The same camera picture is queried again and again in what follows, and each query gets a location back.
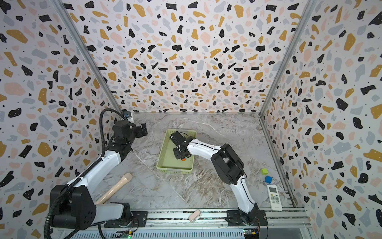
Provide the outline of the pink clip on rail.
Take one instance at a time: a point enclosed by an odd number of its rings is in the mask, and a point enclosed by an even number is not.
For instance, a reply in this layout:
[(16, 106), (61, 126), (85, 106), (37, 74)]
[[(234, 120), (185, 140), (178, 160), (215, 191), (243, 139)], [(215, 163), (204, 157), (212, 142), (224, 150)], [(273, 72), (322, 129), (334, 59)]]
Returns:
[(196, 220), (198, 220), (201, 217), (201, 211), (200, 210), (195, 210), (189, 217), (189, 222), (193, 223)]

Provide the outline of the light green plastic bin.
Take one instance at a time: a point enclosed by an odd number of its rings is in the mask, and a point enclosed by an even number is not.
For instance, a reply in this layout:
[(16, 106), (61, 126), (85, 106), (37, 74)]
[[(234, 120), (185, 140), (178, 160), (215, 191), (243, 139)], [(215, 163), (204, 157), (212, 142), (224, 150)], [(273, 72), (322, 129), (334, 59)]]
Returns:
[(197, 136), (197, 132), (195, 130), (182, 130), (174, 128), (167, 129), (156, 168), (163, 173), (191, 174), (194, 169), (195, 156), (192, 155), (190, 157), (180, 158), (181, 156), (179, 154), (179, 150), (170, 139), (171, 134), (175, 131), (179, 131), (183, 137)]

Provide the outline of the green cube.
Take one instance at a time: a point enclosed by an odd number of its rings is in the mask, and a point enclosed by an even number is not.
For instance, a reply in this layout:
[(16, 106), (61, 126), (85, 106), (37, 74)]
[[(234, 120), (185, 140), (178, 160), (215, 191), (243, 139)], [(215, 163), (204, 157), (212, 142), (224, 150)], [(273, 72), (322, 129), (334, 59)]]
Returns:
[(268, 175), (269, 172), (266, 168), (262, 168), (261, 173), (262, 173), (262, 175)]

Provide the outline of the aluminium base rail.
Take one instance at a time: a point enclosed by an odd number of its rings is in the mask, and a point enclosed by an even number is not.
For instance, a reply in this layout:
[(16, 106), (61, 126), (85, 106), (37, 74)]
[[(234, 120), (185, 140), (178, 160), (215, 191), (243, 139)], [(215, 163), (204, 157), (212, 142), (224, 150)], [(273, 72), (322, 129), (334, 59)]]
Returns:
[[(201, 217), (193, 223), (195, 211)], [(126, 227), (107, 223), (79, 231), (75, 239), (314, 239), (312, 225), (302, 208), (272, 211), (263, 208), (261, 222), (248, 226), (239, 222), (234, 209), (138, 209)]]

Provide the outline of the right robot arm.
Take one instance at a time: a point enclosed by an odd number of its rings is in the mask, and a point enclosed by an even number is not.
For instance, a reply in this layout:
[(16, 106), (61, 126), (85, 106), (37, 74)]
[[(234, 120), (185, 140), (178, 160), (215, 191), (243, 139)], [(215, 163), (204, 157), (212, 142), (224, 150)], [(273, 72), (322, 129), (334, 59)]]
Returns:
[(175, 145), (173, 152), (176, 159), (185, 160), (196, 155), (213, 164), (218, 177), (230, 186), (235, 196), (242, 223), (251, 226), (261, 222), (264, 214), (250, 195), (245, 181), (244, 163), (230, 145), (207, 144), (179, 131), (172, 133), (170, 140)]

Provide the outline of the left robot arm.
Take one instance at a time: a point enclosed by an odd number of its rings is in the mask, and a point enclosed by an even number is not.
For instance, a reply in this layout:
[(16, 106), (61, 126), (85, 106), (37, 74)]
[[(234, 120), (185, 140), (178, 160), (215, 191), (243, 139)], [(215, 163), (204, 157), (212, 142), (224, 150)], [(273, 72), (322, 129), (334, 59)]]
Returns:
[(96, 203), (92, 194), (111, 170), (132, 152), (134, 140), (146, 136), (148, 131), (145, 123), (137, 126), (128, 120), (118, 121), (112, 130), (112, 142), (95, 162), (75, 179), (51, 190), (50, 208), (44, 224), (46, 231), (51, 227), (80, 231), (109, 221), (130, 222), (132, 215), (128, 204)]

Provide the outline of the beige wooden rolling pin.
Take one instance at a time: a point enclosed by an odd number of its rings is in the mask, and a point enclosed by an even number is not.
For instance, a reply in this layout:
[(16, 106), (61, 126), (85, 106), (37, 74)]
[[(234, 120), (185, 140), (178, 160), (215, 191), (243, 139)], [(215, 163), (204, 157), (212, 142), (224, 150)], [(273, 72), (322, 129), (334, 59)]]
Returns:
[(124, 174), (121, 179), (112, 186), (102, 197), (100, 197), (95, 204), (104, 204), (107, 200), (109, 200), (116, 192), (118, 192), (124, 185), (132, 180), (133, 176), (131, 173)]

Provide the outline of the white remote control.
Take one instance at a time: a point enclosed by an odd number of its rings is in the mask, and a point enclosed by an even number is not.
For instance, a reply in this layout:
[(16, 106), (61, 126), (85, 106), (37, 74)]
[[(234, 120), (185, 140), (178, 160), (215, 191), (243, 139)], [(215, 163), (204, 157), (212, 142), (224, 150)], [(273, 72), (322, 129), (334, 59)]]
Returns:
[(282, 211), (282, 204), (279, 196), (279, 191), (276, 185), (267, 185), (268, 195), (270, 200), (271, 209), (273, 211)]

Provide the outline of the blue cube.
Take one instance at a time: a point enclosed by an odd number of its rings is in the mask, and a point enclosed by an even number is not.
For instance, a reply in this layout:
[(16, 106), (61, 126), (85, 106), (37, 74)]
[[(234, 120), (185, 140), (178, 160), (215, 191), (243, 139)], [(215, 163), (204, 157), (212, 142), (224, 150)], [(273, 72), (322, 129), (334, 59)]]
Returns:
[(267, 183), (267, 184), (271, 184), (272, 181), (273, 181), (273, 178), (267, 175), (267, 176), (265, 177), (265, 180), (264, 180), (264, 181), (265, 181), (265, 183)]

